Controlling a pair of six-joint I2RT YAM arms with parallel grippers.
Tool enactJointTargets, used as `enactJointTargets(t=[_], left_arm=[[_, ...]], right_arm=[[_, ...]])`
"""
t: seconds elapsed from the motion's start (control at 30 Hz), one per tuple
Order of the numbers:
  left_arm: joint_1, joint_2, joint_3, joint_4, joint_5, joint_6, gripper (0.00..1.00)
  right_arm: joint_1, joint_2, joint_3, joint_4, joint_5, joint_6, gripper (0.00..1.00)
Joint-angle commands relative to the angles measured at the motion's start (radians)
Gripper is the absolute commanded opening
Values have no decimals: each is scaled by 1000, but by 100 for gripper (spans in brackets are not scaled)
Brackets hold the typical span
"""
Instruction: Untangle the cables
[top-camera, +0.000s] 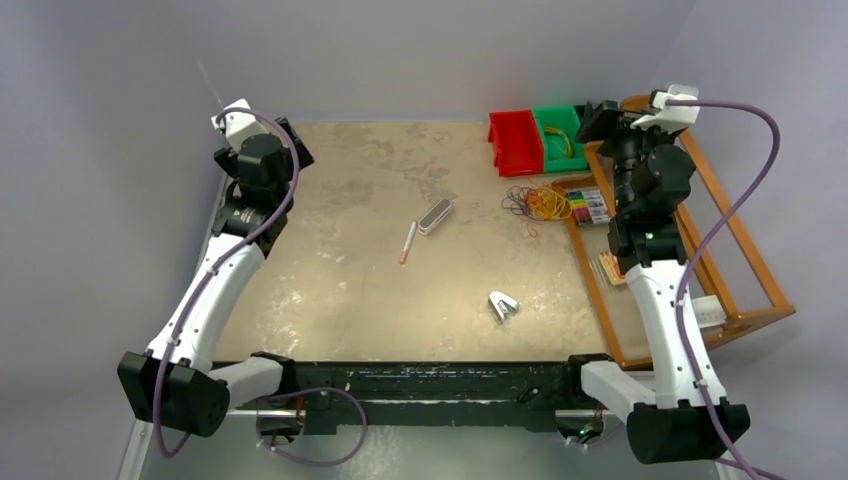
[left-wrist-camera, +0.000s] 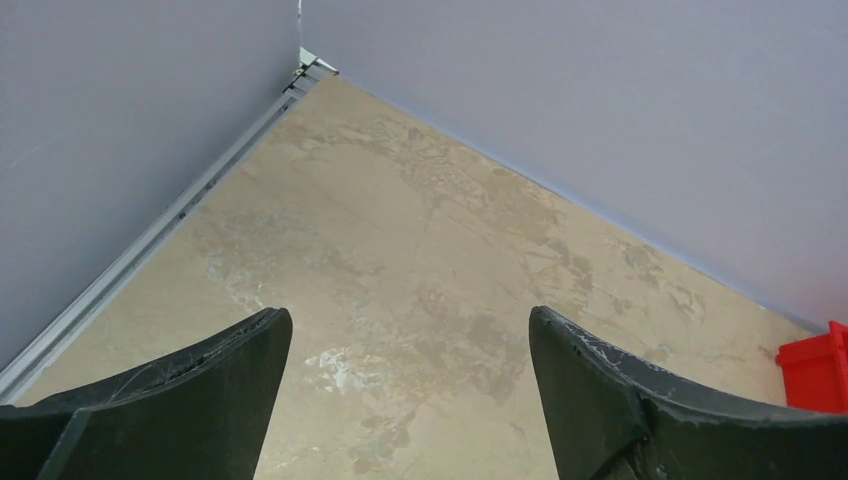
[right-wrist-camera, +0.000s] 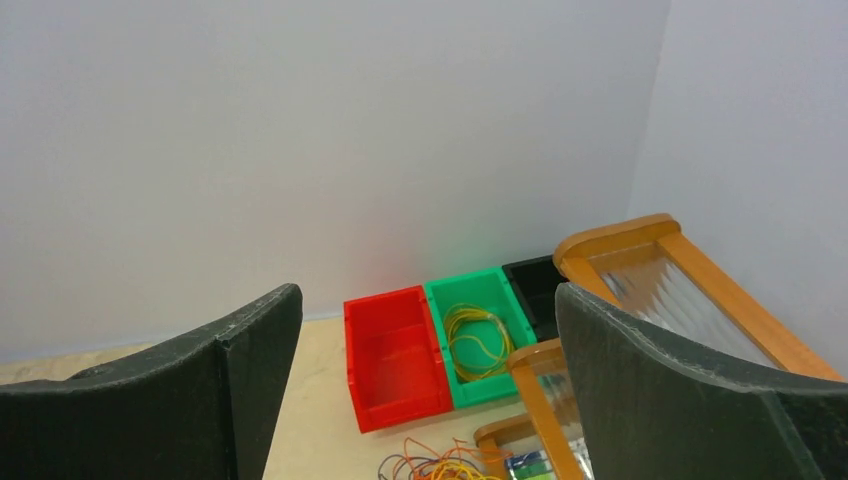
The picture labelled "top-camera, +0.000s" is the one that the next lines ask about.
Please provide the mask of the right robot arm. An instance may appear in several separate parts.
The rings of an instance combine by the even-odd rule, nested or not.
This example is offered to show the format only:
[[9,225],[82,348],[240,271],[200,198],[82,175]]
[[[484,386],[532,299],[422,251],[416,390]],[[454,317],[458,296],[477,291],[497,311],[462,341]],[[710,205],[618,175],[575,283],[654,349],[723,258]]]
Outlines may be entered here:
[[565,375],[561,392],[573,406],[596,399],[614,413],[643,464],[715,460],[750,425],[747,408],[729,403],[711,368],[688,290],[693,267],[675,219],[695,171],[675,141],[700,106],[694,94],[672,91],[655,92],[642,114],[614,101],[588,104],[577,134],[613,161],[608,242],[641,315],[655,384],[598,360]]

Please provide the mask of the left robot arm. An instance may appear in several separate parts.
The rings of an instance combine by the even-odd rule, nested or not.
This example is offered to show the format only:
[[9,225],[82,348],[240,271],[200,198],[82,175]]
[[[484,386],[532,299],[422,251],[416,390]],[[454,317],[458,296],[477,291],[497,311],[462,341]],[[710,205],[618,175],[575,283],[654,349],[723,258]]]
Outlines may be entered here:
[[298,382],[284,373],[285,357],[260,352],[222,368],[213,363],[224,327],[287,225],[299,175],[314,158],[285,117],[232,107],[214,122],[229,142],[214,160],[231,182],[204,258],[162,331],[117,367],[135,417],[157,435],[171,429],[209,437],[245,403],[262,398],[284,409],[298,395]]

